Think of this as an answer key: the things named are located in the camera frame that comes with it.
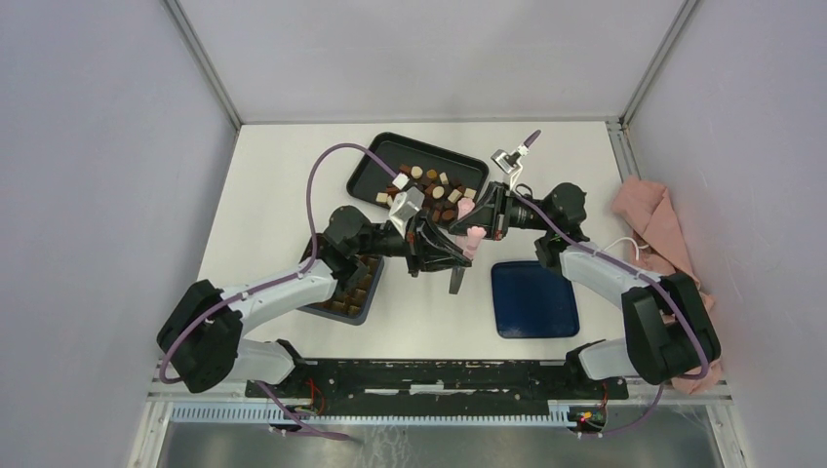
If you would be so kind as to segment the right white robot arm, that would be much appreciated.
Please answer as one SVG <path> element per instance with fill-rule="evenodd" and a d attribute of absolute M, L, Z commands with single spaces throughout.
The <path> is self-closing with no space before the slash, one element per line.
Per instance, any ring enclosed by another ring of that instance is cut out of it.
<path fill-rule="evenodd" d="M 721 344 L 694 280 L 676 272 L 661 275 L 611 255 L 581 230 L 585 192 L 558 184 L 541 200 L 492 182 L 474 208 L 449 224 L 464 235 L 481 228 L 499 241 L 511 229 L 543 231 L 534 242 L 539 263 L 616 306 L 624 336 L 572 351 L 576 361 L 563 372 L 566 390 L 587 398 L 610 377 L 637 375 L 659 385 L 679 377 L 701 380 L 721 355 Z"/>

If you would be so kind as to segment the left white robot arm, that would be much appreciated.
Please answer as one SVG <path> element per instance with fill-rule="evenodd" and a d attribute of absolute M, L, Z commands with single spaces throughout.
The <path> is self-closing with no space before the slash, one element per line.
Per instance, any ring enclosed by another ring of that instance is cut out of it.
<path fill-rule="evenodd" d="M 160 380 L 181 382 L 197 394 L 231 376 L 267 382 L 283 397 L 298 395 L 306 384 L 305 369 L 282 344 L 245 336 L 288 312 L 356 288 L 370 273 L 364 256 L 401 257 L 412 276 L 472 263 L 428 214 L 415 214 L 398 230 L 390 221 L 373 223 L 357 208 L 342 206 L 322 234 L 312 235 L 308 258 L 294 269 L 252 286 L 192 284 L 158 332 L 164 353 Z"/>

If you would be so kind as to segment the pink tongs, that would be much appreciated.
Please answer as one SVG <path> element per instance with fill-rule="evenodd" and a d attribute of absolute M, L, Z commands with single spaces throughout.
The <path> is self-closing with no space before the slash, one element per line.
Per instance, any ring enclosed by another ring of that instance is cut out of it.
<path fill-rule="evenodd" d="M 457 217 L 462 218 L 469 215 L 475 208 L 473 200 L 464 197 L 457 203 Z M 462 250 L 462 254 L 473 260 L 480 244 L 485 238 L 487 231 L 480 226 L 471 226 L 465 229 L 463 234 L 457 235 L 454 239 L 455 244 Z"/>

